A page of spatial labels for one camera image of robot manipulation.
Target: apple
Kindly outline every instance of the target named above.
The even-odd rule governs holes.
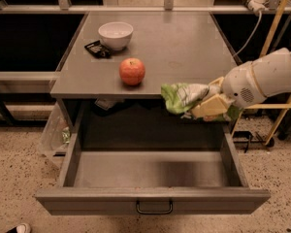
[[[128,85],[141,83],[145,74],[145,65],[138,58],[126,58],[119,65],[119,76]]]

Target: speckled floor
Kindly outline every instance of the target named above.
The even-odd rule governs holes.
[[[266,117],[242,120],[264,136]],[[28,222],[33,232],[291,232],[291,136],[275,146],[236,144],[249,185],[266,188],[271,199],[247,216],[51,216],[36,190],[56,184],[59,170],[39,155],[42,128],[0,128],[0,232]]]

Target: white bowl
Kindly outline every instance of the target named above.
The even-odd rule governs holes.
[[[98,29],[101,43],[112,50],[124,49],[129,44],[133,31],[132,25],[121,21],[106,23]]]

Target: gray drawer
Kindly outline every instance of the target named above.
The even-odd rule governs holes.
[[[52,215],[250,214],[250,189],[228,126],[133,105],[97,116],[82,102],[58,186],[36,198]]]

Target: green cloth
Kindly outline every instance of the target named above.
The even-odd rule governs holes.
[[[164,83],[161,85],[161,95],[165,99],[166,109],[176,115],[196,106],[208,90],[209,86],[205,84]]]

